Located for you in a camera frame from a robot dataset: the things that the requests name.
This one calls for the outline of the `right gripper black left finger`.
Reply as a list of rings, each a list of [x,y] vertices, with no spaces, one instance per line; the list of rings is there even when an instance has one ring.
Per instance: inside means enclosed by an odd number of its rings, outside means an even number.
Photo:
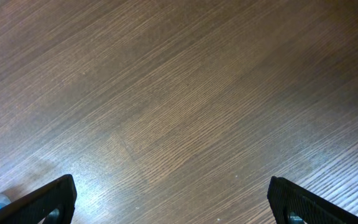
[[[70,224],[77,192],[65,174],[0,209],[0,224]]]

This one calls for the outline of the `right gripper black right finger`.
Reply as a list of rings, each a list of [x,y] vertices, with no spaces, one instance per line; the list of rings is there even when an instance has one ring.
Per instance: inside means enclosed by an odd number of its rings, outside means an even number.
[[[358,216],[283,177],[270,179],[267,199],[279,224],[358,224]]]

